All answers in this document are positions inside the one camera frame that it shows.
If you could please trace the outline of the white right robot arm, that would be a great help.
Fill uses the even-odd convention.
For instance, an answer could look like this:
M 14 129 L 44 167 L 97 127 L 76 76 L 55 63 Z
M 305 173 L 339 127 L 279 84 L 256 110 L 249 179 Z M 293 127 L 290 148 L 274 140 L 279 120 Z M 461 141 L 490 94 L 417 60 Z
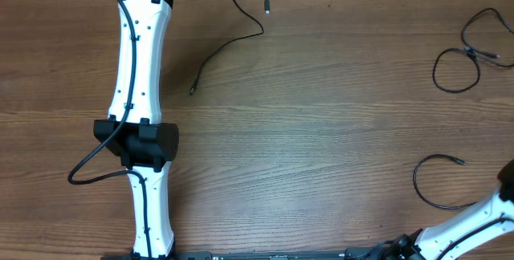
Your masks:
M 482 201 L 443 224 L 402 235 L 382 250 L 380 259 L 457 259 L 513 231 L 513 163 L 497 176 L 500 185 Z

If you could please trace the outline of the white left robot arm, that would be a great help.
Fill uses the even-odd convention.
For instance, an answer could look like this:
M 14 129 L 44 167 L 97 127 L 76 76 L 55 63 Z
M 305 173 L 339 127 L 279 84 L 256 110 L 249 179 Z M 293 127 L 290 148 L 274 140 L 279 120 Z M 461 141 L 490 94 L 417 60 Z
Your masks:
M 160 71 L 173 0 L 121 0 L 116 88 L 94 135 L 120 158 L 133 195 L 136 236 L 131 259 L 170 259 L 168 173 L 177 154 L 178 127 L 161 120 Z

